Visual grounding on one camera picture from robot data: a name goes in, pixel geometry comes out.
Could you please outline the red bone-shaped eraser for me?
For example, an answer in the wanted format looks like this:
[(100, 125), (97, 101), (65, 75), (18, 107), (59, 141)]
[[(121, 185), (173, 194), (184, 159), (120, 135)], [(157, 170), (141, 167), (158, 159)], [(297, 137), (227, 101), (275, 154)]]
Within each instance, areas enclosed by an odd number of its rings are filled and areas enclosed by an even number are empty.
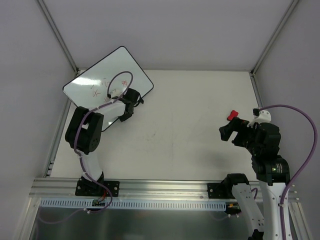
[(239, 113), (235, 110), (232, 110), (229, 114), (229, 116), (227, 117), (228, 121), (231, 121), (233, 118), (236, 118), (239, 115)]

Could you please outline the white whiteboard black frame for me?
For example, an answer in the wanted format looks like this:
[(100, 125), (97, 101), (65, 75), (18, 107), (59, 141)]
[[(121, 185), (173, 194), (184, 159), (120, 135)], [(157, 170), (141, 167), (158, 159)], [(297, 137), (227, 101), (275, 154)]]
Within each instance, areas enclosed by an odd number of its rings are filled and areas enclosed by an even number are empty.
[[(74, 105), (91, 110), (108, 103), (109, 92), (118, 89), (125, 93), (129, 88), (138, 91), (143, 99), (154, 84), (128, 49), (120, 46), (68, 82), (62, 90)], [(104, 120), (102, 130), (117, 120)]]

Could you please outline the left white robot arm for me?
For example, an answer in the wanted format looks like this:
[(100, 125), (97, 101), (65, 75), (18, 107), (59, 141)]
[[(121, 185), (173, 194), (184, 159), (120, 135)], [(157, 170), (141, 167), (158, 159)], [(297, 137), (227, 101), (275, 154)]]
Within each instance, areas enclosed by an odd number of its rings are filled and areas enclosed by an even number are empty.
[(79, 157), (82, 169), (80, 188), (86, 186), (94, 196), (104, 191), (104, 174), (96, 153), (104, 121), (119, 119), (124, 122), (132, 117), (134, 108), (144, 102), (141, 94), (132, 88), (121, 94), (113, 90), (107, 96), (110, 101), (98, 108), (77, 107), (65, 133), (66, 142)]

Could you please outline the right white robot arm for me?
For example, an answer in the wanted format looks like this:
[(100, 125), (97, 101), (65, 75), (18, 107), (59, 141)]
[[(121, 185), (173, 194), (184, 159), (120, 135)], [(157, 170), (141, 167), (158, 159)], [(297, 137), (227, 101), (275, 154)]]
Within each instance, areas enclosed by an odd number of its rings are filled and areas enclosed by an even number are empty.
[(278, 126), (269, 122), (249, 123), (234, 117), (219, 128), (222, 141), (236, 133), (232, 143), (251, 154), (253, 171), (262, 193), (260, 210), (243, 173), (230, 173), (221, 182), (224, 194), (235, 198), (244, 217), (250, 240), (291, 240), (288, 190), (290, 170), (279, 152), (281, 140)]

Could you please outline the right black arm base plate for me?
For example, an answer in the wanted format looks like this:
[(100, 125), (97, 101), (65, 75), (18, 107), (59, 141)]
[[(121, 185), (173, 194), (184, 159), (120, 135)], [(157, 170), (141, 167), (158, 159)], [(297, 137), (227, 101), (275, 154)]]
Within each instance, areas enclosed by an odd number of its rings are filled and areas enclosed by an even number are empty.
[(210, 182), (207, 184), (207, 194), (209, 199), (235, 199), (230, 187), (226, 184)]

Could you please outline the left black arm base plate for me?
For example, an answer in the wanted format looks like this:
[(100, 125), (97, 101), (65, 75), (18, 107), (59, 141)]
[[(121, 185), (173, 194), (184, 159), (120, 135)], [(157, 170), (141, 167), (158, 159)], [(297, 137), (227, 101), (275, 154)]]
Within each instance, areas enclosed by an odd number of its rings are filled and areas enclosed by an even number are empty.
[[(113, 197), (118, 197), (120, 190), (120, 182), (114, 180), (104, 180), (100, 178), (98, 180), (100, 184), (103, 184), (109, 189)], [(106, 196), (109, 197), (110, 193), (106, 191), (105, 188), (97, 185), (96, 183), (81, 177), (77, 181), (75, 195), (81, 197), (102, 197), (106, 193)]]

